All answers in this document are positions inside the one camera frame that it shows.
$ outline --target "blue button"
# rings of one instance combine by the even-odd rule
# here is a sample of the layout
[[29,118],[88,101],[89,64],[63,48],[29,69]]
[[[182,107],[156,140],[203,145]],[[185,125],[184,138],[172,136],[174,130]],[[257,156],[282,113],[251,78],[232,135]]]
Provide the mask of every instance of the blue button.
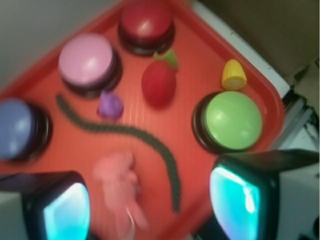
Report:
[[18,157],[35,136],[35,116],[22,100],[0,102],[0,161]]

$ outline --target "plastic toy food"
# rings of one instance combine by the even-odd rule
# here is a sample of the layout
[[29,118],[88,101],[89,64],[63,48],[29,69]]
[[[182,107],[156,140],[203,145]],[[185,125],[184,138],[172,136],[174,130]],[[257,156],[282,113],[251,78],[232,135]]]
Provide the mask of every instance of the plastic toy food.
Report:
[[94,177],[102,183],[105,205],[114,212],[120,239],[134,238],[135,223],[142,229],[148,228],[147,217],[136,202],[140,190],[133,165],[132,152],[123,152],[104,157],[93,170]]
[[164,107],[175,95],[175,70],[164,60],[154,61],[144,71],[141,85],[143,95],[150,105]]
[[161,0],[133,0],[121,13],[118,34],[122,45],[135,54],[164,52],[174,41],[173,14]]
[[237,60],[229,60],[222,73],[222,87],[226,90],[239,90],[247,84],[245,71]]
[[66,85],[85,97],[112,90],[122,76],[122,63],[110,42],[97,33],[71,39],[59,57],[59,72]]
[[35,157],[48,144],[52,125],[39,107],[17,98],[0,102],[0,161]]
[[261,113],[246,95],[236,91],[213,93],[196,107],[193,130],[199,143],[214,153],[243,151],[259,139]]
[[98,113],[101,117],[118,119],[123,112],[123,103],[114,92],[102,91]]

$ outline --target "purple toy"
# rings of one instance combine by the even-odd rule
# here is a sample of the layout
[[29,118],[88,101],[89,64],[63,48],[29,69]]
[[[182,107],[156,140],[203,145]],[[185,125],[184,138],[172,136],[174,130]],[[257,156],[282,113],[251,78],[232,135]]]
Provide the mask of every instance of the purple toy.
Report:
[[103,118],[118,119],[123,112],[123,103],[114,92],[102,91],[98,113]]

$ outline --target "yellow corn toy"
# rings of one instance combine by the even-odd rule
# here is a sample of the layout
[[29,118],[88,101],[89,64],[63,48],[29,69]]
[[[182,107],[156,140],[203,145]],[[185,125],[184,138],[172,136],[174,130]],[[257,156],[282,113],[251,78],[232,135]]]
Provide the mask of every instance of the yellow corn toy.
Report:
[[226,62],[222,72],[222,87],[226,90],[239,90],[247,84],[245,71],[237,60]]

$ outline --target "green chain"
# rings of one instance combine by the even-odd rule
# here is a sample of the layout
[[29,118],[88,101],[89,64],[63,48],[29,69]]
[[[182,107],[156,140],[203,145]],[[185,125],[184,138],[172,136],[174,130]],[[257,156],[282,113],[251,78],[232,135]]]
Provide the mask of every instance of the green chain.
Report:
[[153,149],[158,151],[158,153],[160,153],[165,161],[167,174],[170,180],[173,211],[179,212],[181,200],[181,183],[178,176],[176,160],[173,154],[170,152],[169,148],[166,147],[166,145],[164,145],[160,140],[155,138],[150,133],[133,126],[98,124],[95,122],[85,121],[71,108],[71,106],[67,103],[67,101],[61,94],[57,94],[55,98],[59,108],[62,110],[64,115],[78,127],[89,132],[119,133],[131,135],[142,140]]

